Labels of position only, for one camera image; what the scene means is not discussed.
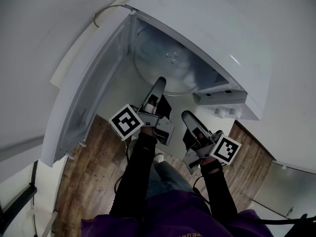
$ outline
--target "wooden floor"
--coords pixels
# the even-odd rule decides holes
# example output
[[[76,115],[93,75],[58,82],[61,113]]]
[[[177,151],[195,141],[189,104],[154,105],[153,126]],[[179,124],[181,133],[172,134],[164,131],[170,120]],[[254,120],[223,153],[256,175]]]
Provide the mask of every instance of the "wooden floor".
[[[230,166],[224,167],[225,178],[238,211],[245,210],[260,189],[272,159],[236,125],[230,137],[242,147]],[[112,131],[108,123],[96,116],[87,138],[87,147],[73,150],[75,160],[68,160],[62,176],[55,210],[59,212],[53,225],[58,237],[80,236],[80,220],[98,214],[108,214],[114,200],[114,184],[126,168],[125,143]],[[181,159],[164,154],[193,185],[201,175],[190,175]],[[208,198],[201,178],[197,188]]]

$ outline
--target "black sleeve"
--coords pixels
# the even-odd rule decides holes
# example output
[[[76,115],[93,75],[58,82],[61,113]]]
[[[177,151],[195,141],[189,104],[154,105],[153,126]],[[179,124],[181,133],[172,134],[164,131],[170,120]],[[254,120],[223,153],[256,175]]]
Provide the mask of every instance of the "black sleeve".
[[[119,184],[110,214],[141,220],[157,139],[140,133]]]
[[[227,187],[223,170],[209,174],[203,171],[205,168],[207,165],[201,166],[201,173],[205,180],[212,216],[220,223],[225,223],[237,215],[235,203]]]

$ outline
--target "leg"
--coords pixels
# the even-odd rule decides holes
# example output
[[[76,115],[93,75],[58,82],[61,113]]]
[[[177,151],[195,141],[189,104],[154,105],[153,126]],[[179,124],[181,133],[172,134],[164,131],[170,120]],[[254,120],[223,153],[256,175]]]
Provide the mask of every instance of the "leg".
[[[173,184],[165,183],[161,180],[160,176],[158,175],[154,167],[155,163],[157,164],[158,162],[154,160],[152,167],[150,169],[146,199],[176,189],[176,187]]]
[[[193,192],[191,185],[169,163],[166,161],[154,162],[154,166],[163,182],[173,183],[179,190]]]
[[[152,166],[150,168],[148,183],[150,184],[150,183],[158,183],[158,182],[161,182],[161,178],[158,175],[158,173],[154,167],[154,164],[152,164]]]

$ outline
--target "open door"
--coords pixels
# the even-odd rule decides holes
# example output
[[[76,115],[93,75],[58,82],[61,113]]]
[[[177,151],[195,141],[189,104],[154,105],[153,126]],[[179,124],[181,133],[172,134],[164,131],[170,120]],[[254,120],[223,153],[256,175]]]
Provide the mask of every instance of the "open door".
[[[87,41],[62,81],[42,147],[52,167],[87,136],[107,85],[127,54],[130,10],[118,7]]]

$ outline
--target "purple shirt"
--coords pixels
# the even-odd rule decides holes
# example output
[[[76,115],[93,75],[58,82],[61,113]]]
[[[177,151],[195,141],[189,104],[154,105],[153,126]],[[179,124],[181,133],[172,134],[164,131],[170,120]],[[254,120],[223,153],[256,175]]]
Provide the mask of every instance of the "purple shirt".
[[[254,210],[239,215],[259,219]],[[196,194],[171,191],[146,200],[142,223],[134,218],[98,215],[81,221],[82,237],[272,237],[265,225],[242,219],[223,226]]]

